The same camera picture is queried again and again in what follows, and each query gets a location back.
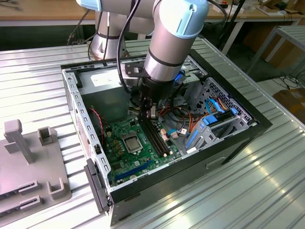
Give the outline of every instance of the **light blue cap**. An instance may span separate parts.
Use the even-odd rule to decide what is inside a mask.
[[[102,4],[101,0],[76,0],[76,2],[87,9],[101,11]]]
[[[176,37],[196,37],[209,11],[206,0],[162,0],[159,8],[163,26]]]

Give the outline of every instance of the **cpu socket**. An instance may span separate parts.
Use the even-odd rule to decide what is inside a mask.
[[[136,154],[137,151],[141,151],[143,146],[136,133],[125,135],[122,140],[127,148],[128,153]]]

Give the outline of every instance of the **aluminum workbench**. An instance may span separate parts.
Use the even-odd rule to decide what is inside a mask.
[[[145,54],[149,41],[127,43]],[[264,93],[207,40],[196,49],[263,113],[273,126],[233,161],[130,216],[113,228],[304,228],[305,126]],[[72,198],[5,226],[11,228],[107,228],[83,167],[85,158],[70,117],[61,64],[87,61],[87,46],[0,52],[0,136],[3,122],[18,118],[23,133],[54,127]]]

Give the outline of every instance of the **black plastic latch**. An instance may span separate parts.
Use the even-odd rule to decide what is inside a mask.
[[[108,202],[106,193],[104,189],[102,188],[100,179],[98,177],[98,172],[96,171],[96,168],[94,166],[94,163],[92,159],[87,160],[87,165],[84,166],[90,188],[92,190],[95,203],[97,205],[97,208],[100,213],[109,211],[110,204]]]
[[[149,77],[147,74],[144,73],[144,62],[126,63],[125,73],[129,77],[135,77],[135,78]]]

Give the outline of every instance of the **sticker label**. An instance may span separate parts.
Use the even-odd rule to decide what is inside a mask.
[[[291,92],[291,94],[294,96],[294,98],[302,98],[302,95],[299,92]]]
[[[95,87],[104,86],[107,84],[119,84],[119,75],[117,69],[111,69],[104,73],[91,76],[92,83]]]

